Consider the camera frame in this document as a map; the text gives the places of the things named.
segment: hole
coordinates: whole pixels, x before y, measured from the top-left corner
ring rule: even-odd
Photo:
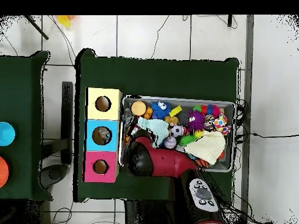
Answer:
[[[107,96],[100,96],[95,102],[96,109],[98,111],[108,111],[111,108],[111,101]]]
[[[104,160],[97,160],[93,164],[93,171],[95,171],[98,174],[105,174],[108,171],[108,164]]]
[[[98,145],[106,145],[112,139],[112,132],[106,127],[96,127],[92,132],[92,140]]]

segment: yellow box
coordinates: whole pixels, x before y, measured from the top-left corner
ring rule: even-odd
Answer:
[[[122,93],[118,89],[87,88],[87,118],[90,120],[119,120]]]

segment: soccer ball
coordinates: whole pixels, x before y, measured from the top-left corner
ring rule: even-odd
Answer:
[[[182,136],[183,135],[183,127],[179,126],[179,125],[174,125],[171,128],[171,135],[175,138],[178,136]]]

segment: gray bin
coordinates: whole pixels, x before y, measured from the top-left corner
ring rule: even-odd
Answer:
[[[233,102],[227,101],[211,101],[211,100],[190,100],[190,99],[176,99],[176,98],[161,98],[161,97],[149,97],[149,96],[139,96],[136,99],[136,96],[124,96],[122,100],[122,107],[123,110],[130,108],[131,104],[135,101],[142,101],[144,102],[147,107],[151,105],[152,102],[168,102],[171,105],[171,108],[174,109],[177,106],[182,107],[182,111],[178,113],[176,116],[179,119],[179,124],[187,125],[188,122],[188,112],[193,110],[195,105],[209,105],[213,104],[219,108],[224,109],[225,116],[227,117],[228,123],[227,125],[231,126],[231,132],[224,136],[225,138],[225,155],[224,158],[221,160],[217,160],[217,162],[206,168],[207,171],[210,172],[229,172],[232,169],[233,164],[233,155],[234,155],[234,137],[235,137],[235,119],[237,114],[237,107]],[[119,149],[119,163],[122,165],[121,162],[121,153],[123,150],[123,142],[121,141],[124,138],[124,133],[126,133],[126,129],[124,129],[124,122],[120,123],[120,149]]]

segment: green table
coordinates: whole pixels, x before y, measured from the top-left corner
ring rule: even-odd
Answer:
[[[10,123],[16,138],[0,146],[9,165],[9,178],[0,198],[50,200],[39,186],[41,165],[42,99],[41,72],[48,59],[42,51],[30,57],[0,56],[0,121]]]
[[[173,200],[172,179],[134,177],[123,169],[116,182],[82,182],[84,147],[85,89],[119,89],[124,95],[175,97],[183,99],[236,102],[236,58],[220,61],[171,61],[154,59],[96,57],[83,49],[76,58],[74,201],[85,198],[127,198]],[[210,173],[209,182],[218,184],[224,198],[231,200],[232,172]]]

